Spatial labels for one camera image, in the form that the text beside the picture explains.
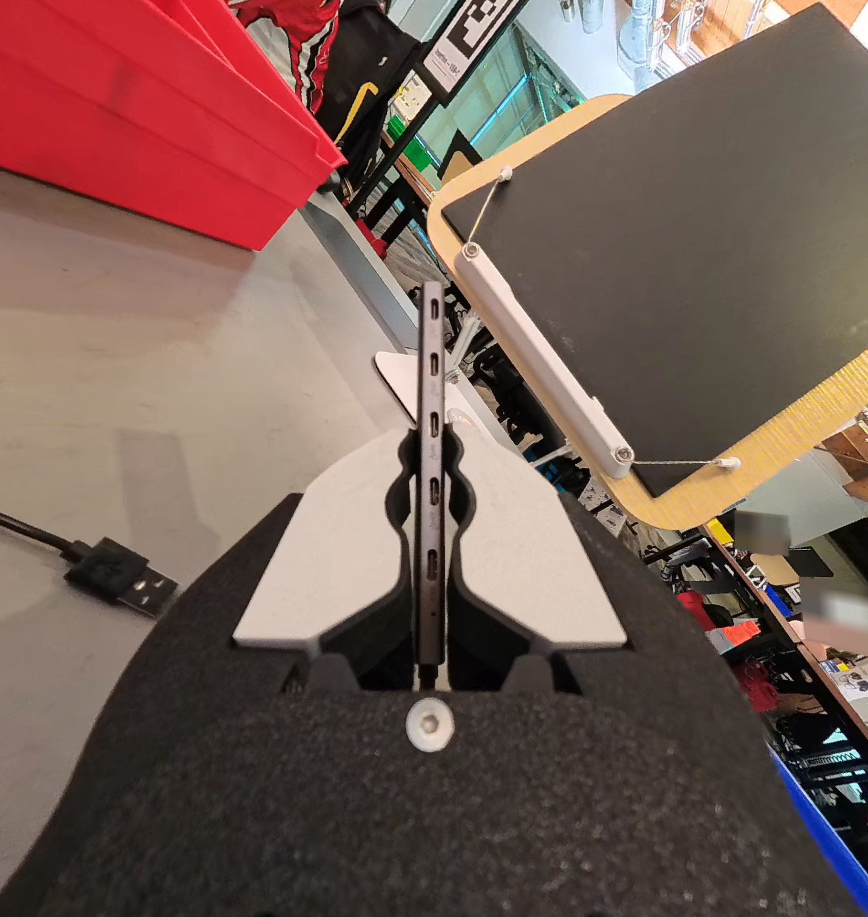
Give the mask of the tan rounded board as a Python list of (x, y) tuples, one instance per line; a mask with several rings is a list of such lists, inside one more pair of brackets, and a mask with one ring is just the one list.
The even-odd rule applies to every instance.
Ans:
[(438, 168), (440, 184), (443, 186), (449, 183), (458, 175), (463, 174), (463, 172), (468, 171), (482, 161), (482, 156), (474, 148), (473, 144), (467, 140), (462, 131), (457, 129)]

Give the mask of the grey desk flap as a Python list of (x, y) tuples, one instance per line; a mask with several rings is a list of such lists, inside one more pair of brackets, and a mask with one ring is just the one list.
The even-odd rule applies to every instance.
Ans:
[(416, 352), (417, 306), (337, 198), (314, 192), (300, 213), (393, 346)]

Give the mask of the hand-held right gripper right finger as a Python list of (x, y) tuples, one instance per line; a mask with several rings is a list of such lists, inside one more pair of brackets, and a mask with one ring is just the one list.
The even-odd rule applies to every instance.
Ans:
[(453, 558), (457, 585), (549, 651), (619, 649), (623, 625), (561, 497), (518, 453), (476, 428), (453, 428), (452, 496), (466, 498)]

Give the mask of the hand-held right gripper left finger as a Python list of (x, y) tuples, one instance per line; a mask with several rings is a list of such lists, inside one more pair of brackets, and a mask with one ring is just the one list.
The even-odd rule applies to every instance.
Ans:
[(321, 652), (325, 638), (394, 590), (405, 533), (385, 497), (410, 433), (383, 433), (307, 487), (233, 632), (239, 647)]

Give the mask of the black jacket yellow stripe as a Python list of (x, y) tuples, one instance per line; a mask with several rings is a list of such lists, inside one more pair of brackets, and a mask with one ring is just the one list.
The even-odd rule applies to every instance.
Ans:
[(344, 195), (372, 170), (390, 102), (420, 49), (380, 2), (342, 2), (316, 118), (346, 160), (336, 168)]

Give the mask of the white wall sign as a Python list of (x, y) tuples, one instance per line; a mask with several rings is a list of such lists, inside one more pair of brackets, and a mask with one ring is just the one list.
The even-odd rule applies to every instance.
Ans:
[(462, 1), (425, 46), (415, 71), (446, 108), (513, 24), (527, 1)]

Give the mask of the red plastic bin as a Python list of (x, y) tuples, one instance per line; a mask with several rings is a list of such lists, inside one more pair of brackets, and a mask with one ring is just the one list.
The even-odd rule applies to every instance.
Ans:
[(0, 2), (0, 168), (260, 250), (345, 158), (245, 2)]

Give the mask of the blue plastic bin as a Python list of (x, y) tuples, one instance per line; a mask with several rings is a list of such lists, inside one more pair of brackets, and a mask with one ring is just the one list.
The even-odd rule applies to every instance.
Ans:
[(867, 871), (857, 861), (799, 782), (795, 780), (791, 771), (773, 750), (770, 751), (770, 754), (774, 766), (792, 799), (794, 808), (802, 818), (810, 836), (847, 892), (860, 907), (861, 911), (868, 916)]

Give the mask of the grey usb hub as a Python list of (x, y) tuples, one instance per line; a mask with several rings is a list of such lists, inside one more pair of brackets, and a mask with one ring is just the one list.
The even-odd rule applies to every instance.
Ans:
[(426, 281), (418, 300), (415, 657), (432, 690), (446, 659), (447, 552), (443, 468), (446, 359), (443, 289)]

